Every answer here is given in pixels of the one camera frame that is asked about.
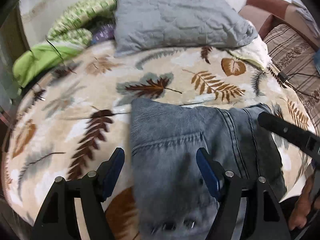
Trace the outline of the person's right hand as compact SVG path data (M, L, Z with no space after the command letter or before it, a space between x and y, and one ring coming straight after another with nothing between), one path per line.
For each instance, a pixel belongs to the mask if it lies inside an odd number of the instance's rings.
M295 208L291 213L289 218L289 229L293 230L295 228L303 228L307 223L307 216L311 210L319 210L319 197L312 204L310 202L310 192L313 187L313 175L311 175L307 180L302 189L301 195L295 204Z

